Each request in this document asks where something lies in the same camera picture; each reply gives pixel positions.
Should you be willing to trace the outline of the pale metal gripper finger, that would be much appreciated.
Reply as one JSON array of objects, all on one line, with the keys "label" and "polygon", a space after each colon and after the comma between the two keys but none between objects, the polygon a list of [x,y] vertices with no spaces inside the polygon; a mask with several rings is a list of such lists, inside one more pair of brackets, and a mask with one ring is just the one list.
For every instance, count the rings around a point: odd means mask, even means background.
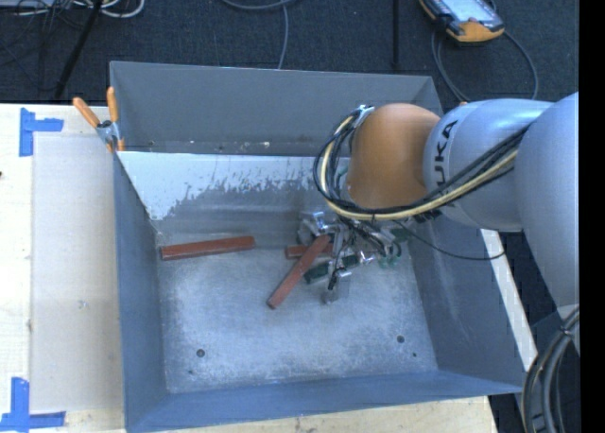
[{"label": "pale metal gripper finger", "polygon": [[334,303],[349,296],[352,272],[345,268],[336,269],[328,282],[327,289],[322,294],[325,304]]},{"label": "pale metal gripper finger", "polygon": [[323,235],[332,234],[332,214],[325,211],[301,211],[299,213],[299,227],[297,231],[298,243],[311,245],[313,241]]}]

